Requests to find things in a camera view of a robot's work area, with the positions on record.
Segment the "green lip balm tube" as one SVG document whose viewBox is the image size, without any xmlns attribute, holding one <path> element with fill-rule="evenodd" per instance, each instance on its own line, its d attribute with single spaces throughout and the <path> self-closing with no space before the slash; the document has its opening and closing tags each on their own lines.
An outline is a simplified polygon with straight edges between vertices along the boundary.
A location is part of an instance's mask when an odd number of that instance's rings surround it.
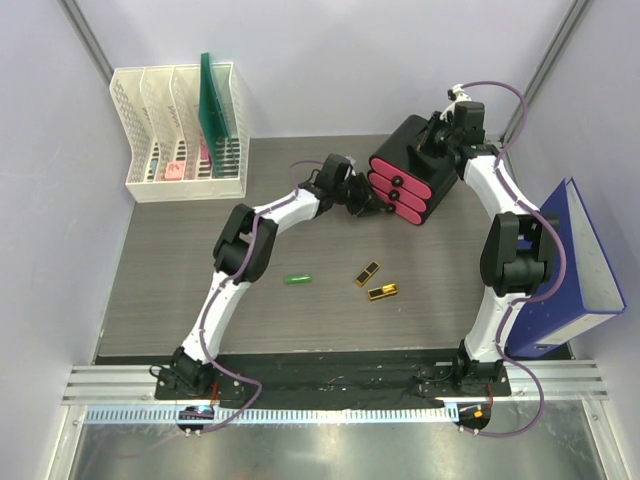
<svg viewBox="0 0 640 480">
<path fill-rule="evenodd" d="M 312 280 L 313 277 L 309 274 L 288 275 L 284 277 L 284 283 L 286 285 L 306 284 L 310 283 Z"/>
</svg>

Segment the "pink drawer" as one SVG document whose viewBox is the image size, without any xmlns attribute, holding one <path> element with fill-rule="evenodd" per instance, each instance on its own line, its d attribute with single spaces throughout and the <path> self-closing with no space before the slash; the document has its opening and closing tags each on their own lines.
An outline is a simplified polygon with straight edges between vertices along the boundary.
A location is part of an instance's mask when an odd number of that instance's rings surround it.
<svg viewBox="0 0 640 480">
<path fill-rule="evenodd" d="M 412 176 L 393 164 L 379 158 L 373 157 L 369 160 L 371 169 L 389 180 L 394 186 L 401 187 L 419 198 L 428 200 L 432 196 L 431 187 L 424 181 Z"/>
<path fill-rule="evenodd" d="M 427 210 L 427 201 L 432 194 L 427 185 L 404 177 L 404 182 L 397 186 L 391 179 L 375 172 L 368 174 L 368 180 L 376 194 L 384 201 L 400 202 L 418 213 Z"/>
<path fill-rule="evenodd" d="M 386 204 L 385 210 L 387 213 L 393 213 L 413 225 L 422 225 L 424 223 L 420 212 L 413 210 L 398 199 L 384 197 L 383 201 Z"/>
</svg>

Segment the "black pink drawer organizer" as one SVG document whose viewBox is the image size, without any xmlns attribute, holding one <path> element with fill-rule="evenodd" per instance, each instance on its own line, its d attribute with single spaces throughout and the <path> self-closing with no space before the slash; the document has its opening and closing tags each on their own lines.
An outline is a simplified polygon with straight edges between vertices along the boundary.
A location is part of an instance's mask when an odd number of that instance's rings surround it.
<svg viewBox="0 0 640 480">
<path fill-rule="evenodd" d="M 458 179 L 446 158 L 431 157 L 422 152 L 421 138 L 427 121 L 419 115 L 408 116 L 369 158 L 379 157 L 431 187 L 427 210 L 421 213 L 424 222 Z"/>
</svg>

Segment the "black gold lipstick case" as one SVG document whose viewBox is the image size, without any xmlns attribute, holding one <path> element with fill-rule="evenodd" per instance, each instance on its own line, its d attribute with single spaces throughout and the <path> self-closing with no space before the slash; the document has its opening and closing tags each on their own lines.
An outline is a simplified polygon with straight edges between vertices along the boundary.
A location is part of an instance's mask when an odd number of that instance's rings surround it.
<svg viewBox="0 0 640 480">
<path fill-rule="evenodd" d="M 358 287 L 363 287 L 371 277 L 378 271 L 380 265 L 372 261 L 370 262 L 355 278 L 355 284 Z"/>
</svg>

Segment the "gold lipstick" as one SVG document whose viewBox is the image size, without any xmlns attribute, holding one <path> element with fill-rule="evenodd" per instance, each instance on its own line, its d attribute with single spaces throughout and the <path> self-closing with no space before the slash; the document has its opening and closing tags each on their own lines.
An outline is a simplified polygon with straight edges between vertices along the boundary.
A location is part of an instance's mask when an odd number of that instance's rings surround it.
<svg viewBox="0 0 640 480">
<path fill-rule="evenodd" d="M 397 293 L 398 293 L 397 286 L 394 283 L 391 283 L 391 284 L 386 284 L 380 287 L 370 289 L 367 292 L 367 296 L 370 301 L 376 301 L 376 300 L 393 297 Z"/>
</svg>

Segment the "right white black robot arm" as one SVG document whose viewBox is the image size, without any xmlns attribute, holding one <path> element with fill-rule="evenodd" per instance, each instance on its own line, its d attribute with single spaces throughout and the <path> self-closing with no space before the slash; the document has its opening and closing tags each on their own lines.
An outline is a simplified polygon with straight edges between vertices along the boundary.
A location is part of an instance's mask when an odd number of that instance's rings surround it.
<svg viewBox="0 0 640 480">
<path fill-rule="evenodd" d="M 561 244 L 557 218 L 541 213 L 525 197 L 496 150 L 486 144 L 484 117 L 483 103 L 457 100 L 434 114 L 426 134 L 428 152 L 451 164 L 492 220 L 480 256 L 483 299 L 449 375 L 465 395 L 499 381 L 516 317 L 551 280 Z"/>
</svg>

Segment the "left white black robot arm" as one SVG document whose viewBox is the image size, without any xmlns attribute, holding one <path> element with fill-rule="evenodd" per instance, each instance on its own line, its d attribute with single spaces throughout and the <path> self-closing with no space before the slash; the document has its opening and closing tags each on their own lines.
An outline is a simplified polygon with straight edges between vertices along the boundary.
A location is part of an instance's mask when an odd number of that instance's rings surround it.
<svg viewBox="0 0 640 480">
<path fill-rule="evenodd" d="M 363 173 L 354 171 L 350 158 L 329 155 L 284 197 L 262 206 L 236 205 L 213 249 L 209 292 L 194 325 L 174 351 L 167 386 L 193 399 L 212 389 L 224 332 L 242 296 L 265 273 L 277 236 L 313 220 L 333 206 L 343 206 L 356 217 L 389 212 Z"/>
</svg>

